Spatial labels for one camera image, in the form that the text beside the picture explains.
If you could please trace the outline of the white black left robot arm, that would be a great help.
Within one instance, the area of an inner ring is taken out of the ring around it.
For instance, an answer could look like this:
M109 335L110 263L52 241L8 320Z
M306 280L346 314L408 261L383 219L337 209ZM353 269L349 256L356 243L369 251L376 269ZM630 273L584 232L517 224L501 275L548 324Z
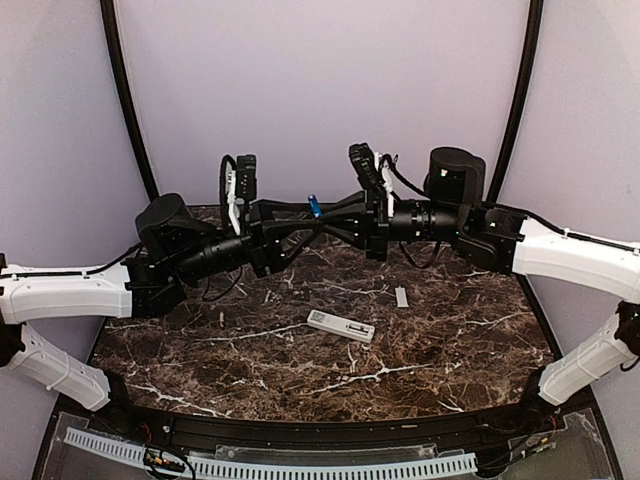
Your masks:
M37 319L98 316L157 318L186 298L185 289L250 265L265 276L284 270L321 233L314 217L278 220L282 202L258 201L225 230L196 219L178 194L154 200L136 219L139 241L103 266L32 268L1 264L1 365L101 411L120 436L141 427L116 374L94 368L46 340Z

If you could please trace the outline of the white remote control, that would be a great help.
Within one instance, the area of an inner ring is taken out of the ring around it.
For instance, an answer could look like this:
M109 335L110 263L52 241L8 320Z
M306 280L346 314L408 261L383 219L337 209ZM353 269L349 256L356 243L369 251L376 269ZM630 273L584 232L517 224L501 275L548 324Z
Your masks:
M312 310L306 320L310 327L351 340L369 344L375 327L319 310Z

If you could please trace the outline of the blue battery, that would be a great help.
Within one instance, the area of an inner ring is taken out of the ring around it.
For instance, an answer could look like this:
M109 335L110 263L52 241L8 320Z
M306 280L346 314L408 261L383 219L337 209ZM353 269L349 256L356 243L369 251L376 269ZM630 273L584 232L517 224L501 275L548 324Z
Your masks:
M312 216L316 219L321 218L323 216L323 211L315 194L311 194L308 196L308 203Z

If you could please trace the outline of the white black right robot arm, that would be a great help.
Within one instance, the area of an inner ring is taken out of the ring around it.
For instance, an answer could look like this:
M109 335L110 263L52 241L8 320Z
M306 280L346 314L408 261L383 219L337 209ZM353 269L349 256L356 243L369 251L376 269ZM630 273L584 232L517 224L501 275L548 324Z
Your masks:
M398 200L396 160L365 143L349 149L361 192L322 206L310 202L324 230L385 260L390 242L447 243L487 271L542 276L607 292L619 299L605 324L561 359L532 374L523 402L510 413L521 434L534 432L549 406L565 403L615 367L639 357L639 245L560 228L531 212L483 198L486 164L456 147L431 151L416 199Z

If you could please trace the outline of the white battery cover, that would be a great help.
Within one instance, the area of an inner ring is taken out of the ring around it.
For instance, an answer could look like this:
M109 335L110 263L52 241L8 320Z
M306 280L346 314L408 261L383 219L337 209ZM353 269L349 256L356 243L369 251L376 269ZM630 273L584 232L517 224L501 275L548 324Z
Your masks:
M406 289L404 287L396 287L395 288L395 298L396 298L396 305L397 305L398 308L408 308L409 307L407 293L406 293Z

